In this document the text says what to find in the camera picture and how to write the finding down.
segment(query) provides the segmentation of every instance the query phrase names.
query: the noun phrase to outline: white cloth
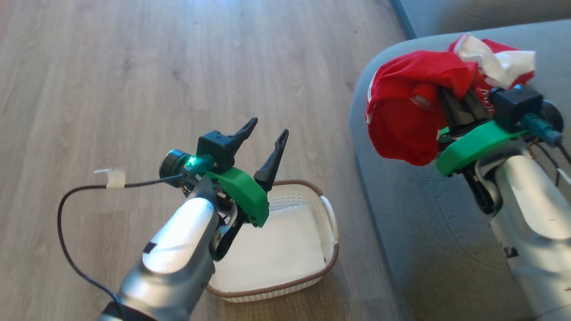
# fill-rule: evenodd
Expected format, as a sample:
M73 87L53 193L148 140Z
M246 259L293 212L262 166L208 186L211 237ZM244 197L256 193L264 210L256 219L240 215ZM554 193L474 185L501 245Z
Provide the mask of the white cloth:
M310 206L272 211L263 228L244 224L215 266L210 285L224 292L258 290L321 271L325 261Z
M521 75L535 71L535 51L503 51L494 54L490 47L472 35L460 37L454 53L462 61L478 63L490 86L508 89Z

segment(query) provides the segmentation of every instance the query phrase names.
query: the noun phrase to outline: green 3d-printed part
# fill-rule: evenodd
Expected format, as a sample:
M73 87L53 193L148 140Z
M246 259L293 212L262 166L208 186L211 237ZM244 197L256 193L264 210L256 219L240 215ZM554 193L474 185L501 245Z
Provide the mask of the green 3d-printed part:
M232 167L223 174L208 171L206 176L218 180L224 191L248 215L252 225L264 226L270 215L268 195L248 173Z
M487 122L450 144L436 159L436 168L442 176L452 175L523 133L509 133L495 122Z

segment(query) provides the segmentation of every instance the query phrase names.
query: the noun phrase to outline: red cloth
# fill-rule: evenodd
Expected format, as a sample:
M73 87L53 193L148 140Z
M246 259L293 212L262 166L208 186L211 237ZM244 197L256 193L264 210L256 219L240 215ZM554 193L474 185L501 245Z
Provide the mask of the red cloth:
M462 38L462 36L460 36L460 38L456 39L456 41L454 41L453 43L450 44L450 46L448 47L448 51L454 51L454 47L456 47L456 43ZM498 43L495 41L491 41L490 39L483 39L482 40L483 43L485 43L488 47L490 47L490 49L492 50L493 53L497 54L500 53L502 51L513 51L513 50L519 50L517 48L514 47L510 47L510 46L506 46L503 45L502 43ZM474 69L474 70L478 70L478 64L476 62L465 62L467 64L467 66L470 69ZM512 88L515 85L520 85L520 84L526 84L528 83L532 78L533 78L534 72L530 72L527 74L523 74L521 76L519 76L513 83L512 83ZM484 105L486 105L486 107L488 109L492 109L493 106L492 104L490 104L488 102L488 93L490 91L490 89L492 89L493 87L490 86L488 83L486 83L485 81L485 75L480 75L479 77L477 77L475 79L475 82L472 84L472 89L474 90L474 92L476 93L476 96L478 97L478 99L480 101L482 101L484 103Z
M379 68L370 90L367 107L368 132L377 153L423 166L438 153L436 135L447 126L437 87L452 89L462 98L468 89L486 102L492 88L485 82L476 62L463 62L453 51L415 51L395 58ZM489 39L483 40L494 53L518 50ZM513 85L527 83L533 72L520 76Z

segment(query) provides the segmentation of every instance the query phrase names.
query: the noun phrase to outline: teal connector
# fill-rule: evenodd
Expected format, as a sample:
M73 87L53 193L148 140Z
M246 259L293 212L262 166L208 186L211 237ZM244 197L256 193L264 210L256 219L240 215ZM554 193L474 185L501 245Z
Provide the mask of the teal connector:
M553 129L553 126L538 117L536 114L526 114L521 120L521 127L530 134L539 137L550 147L556 147L561 144L563 136L561 133Z

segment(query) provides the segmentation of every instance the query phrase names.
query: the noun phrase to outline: wooden floor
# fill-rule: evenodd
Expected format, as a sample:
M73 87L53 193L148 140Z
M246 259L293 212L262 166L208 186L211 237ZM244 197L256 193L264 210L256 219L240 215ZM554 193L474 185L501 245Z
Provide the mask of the wooden floor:
M204 294L191 320L395 320L347 115L360 72L403 35L388 0L0 0L0 319L94 320L109 298L68 266L69 189L158 177L170 149L259 124L253 173L290 130L279 179L322 187L340 257L316 286L251 304ZM167 186L84 192L65 208L73 258L113 289L181 205Z

